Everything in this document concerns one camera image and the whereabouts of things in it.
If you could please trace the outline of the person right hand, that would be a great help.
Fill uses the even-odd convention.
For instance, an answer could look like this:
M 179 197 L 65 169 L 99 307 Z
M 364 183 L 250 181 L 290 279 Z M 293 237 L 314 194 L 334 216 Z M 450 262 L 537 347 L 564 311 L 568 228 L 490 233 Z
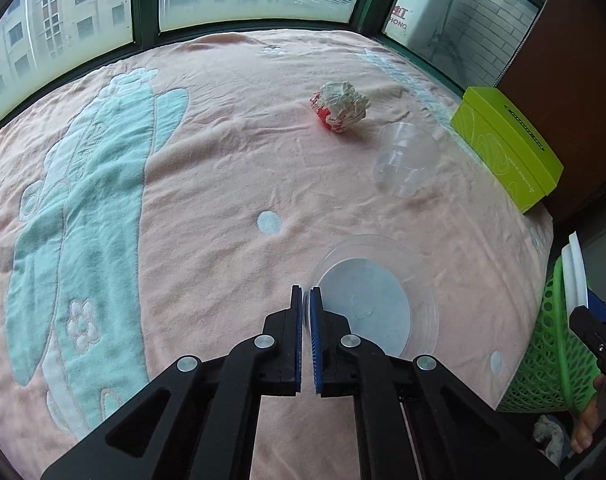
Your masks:
M 594 440 L 594 433 L 606 418 L 606 376 L 599 375 L 594 380 L 595 394 L 586 408 L 580 412 L 571 438 L 571 448 L 576 454 L 588 450 Z

